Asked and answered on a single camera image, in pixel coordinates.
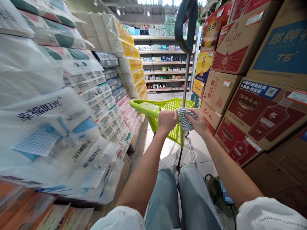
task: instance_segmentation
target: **qr code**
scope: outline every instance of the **qr code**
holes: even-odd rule
[[[274,94],[275,94],[277,91],[278,91],[278,89],[270,87],[270,88],[266,91],[265,95],[266,95],[266,96],[269,96],[269,97],[273,97]]]

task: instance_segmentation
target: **shopping cart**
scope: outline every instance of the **shopping cart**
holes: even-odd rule
[[[177,108],[186,107],[193,108],[194,102],[186,101],[186,88],[188,84],[189,77],[189,64],[190,57],[193,52],[194,45],[194,35],[196,29],[196,20],[198,15],[198,2],[197,0],[182,0],[176,17],[175,22],[175,40],[177,41],[179,47],[183,52],[187,54],[186,57],[186,71],[185,71],[185,88],[183,92],[183,99],[173,98],[167,101],[144,101],[144,100],[131,100],[130,106],[135,108],[138,112],[143,113],[147,116],[148,122],[155,133],[158,130],[158,115],[161,110],[175,110]],[[186,43],[183,38],[182,27],[183,24],[189,20],[188,22],[188,34]],[[182,129],[179,121],[177,122],[175,128],[168,134],[167,136],[170,140],[178,143],[181,147],[178,165],[176,166],[176,170],[179,172],[180,160],[182,155],[182,150],[185,143],[186,131]]]

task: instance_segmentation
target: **white sleeve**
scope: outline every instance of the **white sleeve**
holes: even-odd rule
[[[307,220],[297,211],[268,197],[245,202],[237,215],[238,230],[306,230]]]
[[[114,208],[105,217],[100,218],[91,230],[133,229],[145,230],[144,218],[135,209],[119,206]]]

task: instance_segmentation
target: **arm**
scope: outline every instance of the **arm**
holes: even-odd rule
[[[144,217],[146,208],[156,184],[160,154],[168,133],[177,124],[176,111],[161,111],[158,118],[159,129],[129,177],[116,206],[128,206]]]
[[[188,114],[186,114],[186,117],[192,123],[195,131],[205,141],[218,175],[222,179],[227,192],[232,197],[235,206],[239,209],[244,202],[263,196],[255,183],[237,163],[231,159],[219,145],[217,140],[210,134],[206,126],[205,118],[200,110],[189,110],[196,114],[197,119],[193,119]]]

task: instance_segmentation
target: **store shelf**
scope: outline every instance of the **store shelf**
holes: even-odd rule
[[[170,65],[186,65],[186,62],[170,62],[170,61],[165,61],[165,62],[142,62],[143,65],[165,65],[165,64],[170,64]]]
[[[139,50],[140,54],[185,54],[182,50]]]
[[[146,80],[146,83],[154,83],[154,82],[171,82],[171,81],[185,81],[184,79],[161,79],[161,80]]]
[[[159,75],[159,74],[185,74],[185,71],[166,71],[166,72],[145,72],[144,75]]]
[[[140,36],[132,36],[135,41],[159,41],[159,40],[166,40],[166,41],[175,41],[175,38],[167,38],[167,37],[149,37],[148,35],[140,35]]]
[[[179,89],[174,89],[174,88],[171,88],[171,89],[147,89],[147,92],[159,92],[159,91],[177,91],[177,90],[184,90],[184,88],[179,88]]]

